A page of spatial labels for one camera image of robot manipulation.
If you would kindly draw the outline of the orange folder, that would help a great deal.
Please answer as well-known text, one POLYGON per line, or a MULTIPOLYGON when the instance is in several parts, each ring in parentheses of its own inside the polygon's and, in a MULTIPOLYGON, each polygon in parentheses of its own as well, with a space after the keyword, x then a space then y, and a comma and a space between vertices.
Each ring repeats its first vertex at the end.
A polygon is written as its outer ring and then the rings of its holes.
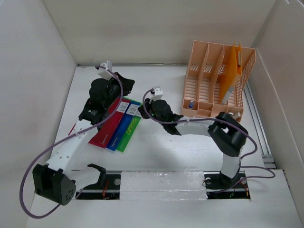
POLYGON ((220 79, 219 101, 222 105, 228 102, 229 97, 234 91, 235 85, 238 83, 242 73, 242 50, 241 43, 236 47, 233 43, 228 61, 225 66, 224 75, 220 79))

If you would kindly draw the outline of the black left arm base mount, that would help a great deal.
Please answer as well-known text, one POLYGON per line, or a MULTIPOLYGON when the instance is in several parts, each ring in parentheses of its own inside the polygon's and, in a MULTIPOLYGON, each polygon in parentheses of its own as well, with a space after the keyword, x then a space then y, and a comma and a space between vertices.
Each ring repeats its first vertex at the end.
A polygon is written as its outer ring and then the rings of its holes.
POLYGON ((96 182, 84 186, 76 192, 77 200, 119 200, 121 186, 121 171, 107 171, 105 168, 96 164, 87 166, 94 175, 89 174, 89 178, 98 174, 96 182))

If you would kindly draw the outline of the staples box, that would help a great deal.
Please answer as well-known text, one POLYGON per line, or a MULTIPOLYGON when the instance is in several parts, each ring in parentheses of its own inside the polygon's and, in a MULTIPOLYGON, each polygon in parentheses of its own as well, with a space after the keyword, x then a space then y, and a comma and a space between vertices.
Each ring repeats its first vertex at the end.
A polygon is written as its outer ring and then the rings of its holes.
POLYGON ((233 118, 235 120, 238 120, 239 118, 241 118, 241 116, 242 116, 241 112, 236 112, 236 113, 234 113, 233 118))

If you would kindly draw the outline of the blue folder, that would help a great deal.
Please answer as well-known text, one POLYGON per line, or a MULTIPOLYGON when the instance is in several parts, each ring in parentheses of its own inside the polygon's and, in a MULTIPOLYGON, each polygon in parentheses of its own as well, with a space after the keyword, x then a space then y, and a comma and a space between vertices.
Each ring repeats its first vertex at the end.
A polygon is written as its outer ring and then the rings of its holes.
POLYGON ((119 144, 120 140, 122 139, 122 136, 125 132, 124 127, 126 126, 126 123, 124 124, 123 122, 127 119, 126 118, 126 111, 125 111, 122 119, 120 120, 113 136, 111 137, 109 144, 107 145, 107 149, 109 149, 111 151, 117 150, 116 148, 117 148, 117 146, 118 146, 118 144, 119 144))

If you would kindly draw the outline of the green folder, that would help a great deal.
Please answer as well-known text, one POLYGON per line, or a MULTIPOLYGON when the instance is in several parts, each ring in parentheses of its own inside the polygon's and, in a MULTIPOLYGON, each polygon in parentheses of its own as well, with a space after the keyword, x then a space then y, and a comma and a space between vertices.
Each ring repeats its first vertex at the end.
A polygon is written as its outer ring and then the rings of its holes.
POLYGON ((139 124, 142 116, 140 112, 138 111, 138 108, 142 105, 142 103, 131 100, 129 107, 126 111, 126 120, 123 122, 126 124, 126 126, 123 128, 125 129, 125 132, 122 136, 122 139, 120 140, 117 150, 120 152, 124 152, 126 149, 137 125, 139 124))

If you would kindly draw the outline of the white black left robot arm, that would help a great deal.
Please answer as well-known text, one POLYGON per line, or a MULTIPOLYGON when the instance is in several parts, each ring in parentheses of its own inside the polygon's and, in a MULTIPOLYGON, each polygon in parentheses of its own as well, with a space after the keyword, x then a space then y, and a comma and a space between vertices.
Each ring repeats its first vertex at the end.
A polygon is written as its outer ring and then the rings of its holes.
POLYGON ((65 141, 44 165, 37 164, 33 169, 35 192, 38 195, 65 206, 81 189, 106 185, 105 168, 91 163, 78 172, 72 172, 72 167, 97 134, 96 124, 109 116, 110 107, 117 107, 121 96, 131 93, 135 81, 119 73, 115 75, 117 79, 98 78, 91 83, 89 98, 72 130, 76 136, 65 141))

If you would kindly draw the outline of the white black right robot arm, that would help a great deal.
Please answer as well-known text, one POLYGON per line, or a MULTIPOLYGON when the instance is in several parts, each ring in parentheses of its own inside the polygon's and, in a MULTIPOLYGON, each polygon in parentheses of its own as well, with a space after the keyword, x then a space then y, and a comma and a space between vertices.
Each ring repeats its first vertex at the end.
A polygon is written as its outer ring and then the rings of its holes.
POLYGON ((200 121, 172 112, 164 100, 151 101, 146 98, 138 108, 142 118, 154 118, 171 135, 203 135, 211 137, 223 153, 223 163, 216 178, 221 188, 231 187, 237 181, 240 170, 240 153, 246 142, 248 131, 226 112, 214 119, 200 121))

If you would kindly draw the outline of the red folder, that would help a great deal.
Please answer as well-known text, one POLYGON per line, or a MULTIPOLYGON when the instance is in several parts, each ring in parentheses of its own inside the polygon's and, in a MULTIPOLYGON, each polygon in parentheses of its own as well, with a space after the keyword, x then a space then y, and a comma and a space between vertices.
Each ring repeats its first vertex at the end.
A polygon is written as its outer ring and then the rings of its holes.
POLYGON ((89 141, 89 144, 100 148, 107 147, 130 102, 130 99, 122 98, 122 101, 119 104, 117 110, 101 126, 97 134, 89 141))

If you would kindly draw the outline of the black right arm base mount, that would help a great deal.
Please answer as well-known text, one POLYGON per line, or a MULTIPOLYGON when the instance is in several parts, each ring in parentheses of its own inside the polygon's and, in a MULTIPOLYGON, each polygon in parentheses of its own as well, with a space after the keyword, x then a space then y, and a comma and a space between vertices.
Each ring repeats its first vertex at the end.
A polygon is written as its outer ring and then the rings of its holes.
POLYGON ((250 192, 244 173, 238 173, 234 179, 229 179, 219 172, 207 172, 204 174, 202 185, 206 188, 208 200, 231 200, 231 199, 250 199, 250 192))

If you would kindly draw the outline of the peach plastic file organizer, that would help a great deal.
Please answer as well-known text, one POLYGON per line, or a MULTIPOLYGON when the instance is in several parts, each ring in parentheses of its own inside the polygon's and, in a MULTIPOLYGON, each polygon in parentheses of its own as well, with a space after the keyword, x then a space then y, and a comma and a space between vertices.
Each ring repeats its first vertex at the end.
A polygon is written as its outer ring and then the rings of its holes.
POLYGON ((232 45, 193 41, 185 75, 185 88, 181 113, 188 117, 215 117, 221 112, 241 112, 243 115, 243 90, 256 61, 256 51, 243 47, 241 77, 226 104, 219 101, 220 79, 224 75, 232 45), (190 101, 194 102, 189 109, 190 101))

